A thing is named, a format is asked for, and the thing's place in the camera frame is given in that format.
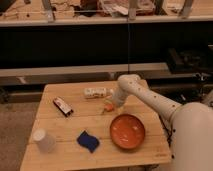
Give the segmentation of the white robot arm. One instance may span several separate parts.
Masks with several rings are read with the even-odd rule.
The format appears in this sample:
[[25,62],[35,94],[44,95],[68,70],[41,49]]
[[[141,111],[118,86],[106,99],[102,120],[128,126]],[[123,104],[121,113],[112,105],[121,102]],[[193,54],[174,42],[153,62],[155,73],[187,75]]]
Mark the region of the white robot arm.
[[121,107],[134,95],[170,123],[170,171],[213,171],[213,109],[200,102],[178,103],[143,87],[140,80],[136,74],[121,75],[114,104]]

